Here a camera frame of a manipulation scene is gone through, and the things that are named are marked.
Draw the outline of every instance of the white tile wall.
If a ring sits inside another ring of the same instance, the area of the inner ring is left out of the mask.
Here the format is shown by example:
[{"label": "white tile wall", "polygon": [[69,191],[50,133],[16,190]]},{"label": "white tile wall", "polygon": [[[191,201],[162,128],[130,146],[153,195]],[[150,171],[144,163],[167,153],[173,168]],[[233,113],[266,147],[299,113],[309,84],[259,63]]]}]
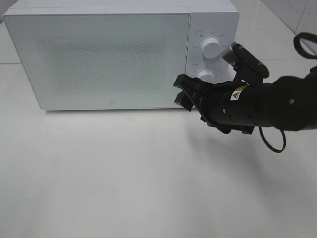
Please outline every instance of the white tile wall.
[{"label": "white tile wall", "polygon": [[293,32],[308,0],[262,0]]},{"label": "white tile wall", "polygon": [[[317,0],[309,0],[302,18],[296,29],[296,34],[300,32],[311,32],[317,34]],[[317,54],[317,44],[305,41],[305,44]]]}]

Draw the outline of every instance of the metal screw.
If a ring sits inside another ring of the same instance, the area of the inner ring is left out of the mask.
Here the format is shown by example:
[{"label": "metal screw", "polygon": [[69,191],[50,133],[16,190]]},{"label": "metal screw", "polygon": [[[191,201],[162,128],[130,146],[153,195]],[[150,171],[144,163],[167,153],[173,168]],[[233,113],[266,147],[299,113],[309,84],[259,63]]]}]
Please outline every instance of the metal screw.
[{"label": "metal screw", "polygon": [[288,101],[288,103],[289,103],[290,105],[293,105],[293,104],[295,103],[295,99],[291,98],[291,99]]}]

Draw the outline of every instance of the white table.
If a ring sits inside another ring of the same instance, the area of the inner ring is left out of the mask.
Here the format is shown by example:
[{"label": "white table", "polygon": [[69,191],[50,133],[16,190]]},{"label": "white table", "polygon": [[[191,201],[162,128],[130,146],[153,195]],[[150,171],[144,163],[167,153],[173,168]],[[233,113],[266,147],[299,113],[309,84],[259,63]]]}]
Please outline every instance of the white table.
[{"label": "white table", "polygon": [[[294,34],[260,1],[235,0],[236,40],[273,82],[305,76]],[[0,24],[1,238],[315,238],[317,131],[284,153],[224,135],[197,111],[41,111]],[[276,147],[278,130],[267,129]]]}]

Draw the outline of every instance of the microwave window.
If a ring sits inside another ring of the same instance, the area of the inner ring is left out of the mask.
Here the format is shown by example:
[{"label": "microwave window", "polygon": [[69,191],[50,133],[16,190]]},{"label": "microwave window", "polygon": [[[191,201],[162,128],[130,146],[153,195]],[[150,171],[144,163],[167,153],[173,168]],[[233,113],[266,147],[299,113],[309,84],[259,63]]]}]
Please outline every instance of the microwave window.
[{"label": "microwave window", "polygon": [[7,17],[41,108],[177,107],[189,14]]}]

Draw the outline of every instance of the microwave control panel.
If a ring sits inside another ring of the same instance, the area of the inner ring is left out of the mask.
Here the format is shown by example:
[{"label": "microwave control panel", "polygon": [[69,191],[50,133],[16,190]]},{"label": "microwave control panel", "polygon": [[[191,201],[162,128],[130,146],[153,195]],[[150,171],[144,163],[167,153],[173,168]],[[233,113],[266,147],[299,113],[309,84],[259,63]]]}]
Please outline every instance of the microwave control panel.
[{"label": "microwave control panel", "polygon": [[228,81],[221,52],[234,41],[237,12],[191,13],[186,74],[209,83]]}]

